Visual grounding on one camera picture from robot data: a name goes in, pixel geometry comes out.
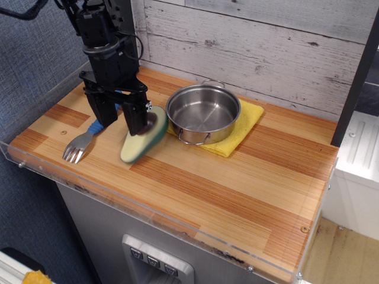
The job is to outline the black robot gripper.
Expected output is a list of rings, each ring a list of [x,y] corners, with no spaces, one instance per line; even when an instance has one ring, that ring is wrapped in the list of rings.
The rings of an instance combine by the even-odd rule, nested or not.
[[[107,127],[118,119],[115,104],[122,106],[131,136],[147,126],[152,109],[146,98],[147,86],[137,79],[139,67],[127,47],[84,47],[91,70],[83,71],[88,102],[98,122]]]

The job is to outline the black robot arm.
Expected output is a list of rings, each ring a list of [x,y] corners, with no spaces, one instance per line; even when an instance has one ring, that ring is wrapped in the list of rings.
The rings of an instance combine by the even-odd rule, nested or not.
[[[134,33],[131,4],[117,1],[56,1],[83,42],[91,70],[82,71],[88,102],[103,127],[117,120],[119,104],[131,135],[145,132],[151,102],[147,86],[138,80],[143,50]]]

